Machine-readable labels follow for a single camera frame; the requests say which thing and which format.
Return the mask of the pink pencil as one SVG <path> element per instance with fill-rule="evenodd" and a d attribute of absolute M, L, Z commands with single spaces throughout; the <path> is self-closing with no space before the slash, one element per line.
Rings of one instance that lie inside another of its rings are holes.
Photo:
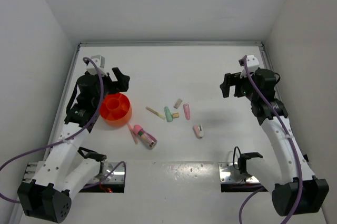
<path fill-rule="evenodd" d="M 131 136 L 132 136 L 135 144 L 137 145 L 138 144 L 138 139 L 137 139 L 137 136 L 135 135 L 135 133 L 133 131 L 133 127 L 129 123 L 127 124 L 127 126 L 128 126 L 128 129 L 129 129 L 129 131 L 131 133 Z"/>

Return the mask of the beige pencil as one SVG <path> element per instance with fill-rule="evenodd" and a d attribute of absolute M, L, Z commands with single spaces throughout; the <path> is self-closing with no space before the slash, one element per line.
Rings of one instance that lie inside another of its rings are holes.
<path fill-rule="evenodd" d="M 153 114 L 155 114 L 156 116 L 158 116 L 159 118 L 161 118 L 161 119 L 163 119 L 163 120 L 166 119 L 166 117 L 165 117 L 164 115 L 162 115 L 162 114 L 160 114 L 159 112 L 153 110 L 152 108 L 150 108 L 150 107 L 148 107 L 148 106 L 146 106 L 145 108 L 146 108 L 148 111 L 150 111 L 151 113 L 153 113 Z"/>

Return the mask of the green highlighter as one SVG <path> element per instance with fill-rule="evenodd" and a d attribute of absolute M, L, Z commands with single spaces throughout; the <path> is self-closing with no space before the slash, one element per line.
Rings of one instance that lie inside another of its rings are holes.
<path fill-rule="evenodd" d="M 172 113 L 170 112 L 168 106 L 164 107 L 164 113 L 165 113 L 165 117 L 166 117 L 167 122 L 172 122 L 173 121 L 173 116 L 172 116 Z"/>

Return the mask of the pink correction tape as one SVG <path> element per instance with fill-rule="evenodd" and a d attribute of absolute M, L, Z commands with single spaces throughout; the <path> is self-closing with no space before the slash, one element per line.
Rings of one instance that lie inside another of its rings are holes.
<path fill-rule="evenodd" d="M 190 113 L 190 106 L 188 103 L 183 104 L 183 110 L 184 110 L 185 118 L 189 120 L 191 118 L 191 113 Z"/>

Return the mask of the pink capped glue bottle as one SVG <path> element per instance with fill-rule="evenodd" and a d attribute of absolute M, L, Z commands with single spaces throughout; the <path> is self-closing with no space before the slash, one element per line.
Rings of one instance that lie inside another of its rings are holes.
<path fill-rule="evenodd" d="M 133 132 L 149 149 L 153 149 L 156 146 L 157 139 L 147 133 L 140 125 L 134 125 Z"/>

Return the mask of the small yellow eraser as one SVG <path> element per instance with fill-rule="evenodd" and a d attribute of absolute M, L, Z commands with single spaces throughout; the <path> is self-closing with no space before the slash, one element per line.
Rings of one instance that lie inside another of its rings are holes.
<path fill-rule="evenodd" d="M 179 113 L 173 113 L 172 117 L 175 119 L 175 118 L 179 118 L 180 116 L 179 116 Z"/>

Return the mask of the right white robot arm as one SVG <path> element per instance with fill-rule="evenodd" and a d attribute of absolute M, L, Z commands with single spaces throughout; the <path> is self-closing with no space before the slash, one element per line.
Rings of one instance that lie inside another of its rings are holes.
<path fill-rule="evenodd" d="M 253 115 L 267 135 L 279 170 L 271 167 L 258 152 L 241 153 L 238 169 L 241 174 L 256 177 L 271 194 L 274 209 L 280 216 L 287 216 L 292 207 L 296 215 L 316 213 L 328 194 L 329 185 L 319 179 L 301 153 L 290 127 L 288 112 L 275 96 L 275 86 L 280 75 L 258 68 L 250 77 L 240 72 L 226 73 L 220 85 L 224 98 L 235 87 L 234 96 L 246 97 L 251 102 Z"/>

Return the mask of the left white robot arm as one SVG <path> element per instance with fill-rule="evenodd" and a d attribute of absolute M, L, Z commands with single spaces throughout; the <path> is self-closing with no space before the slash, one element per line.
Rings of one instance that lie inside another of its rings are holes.
<path fill-rule="evenodd" d="M 30 182 L 22 182 L 18 197 L 26 216 L 61 223 L 67 217 L 72 201 L 85 185 L 102 172 L 106 156 L 88 150 L 79 166 L 70 171 L 76 155 L 82 153 L 99 116 L 104 98 L 126 92 L 130 77 L 119 68 L 112 69 L 116 81 L 108 73 L 98 75 L 86 71 L 80 76 L 66 107 L 66 118 L 59 141 Z"/>

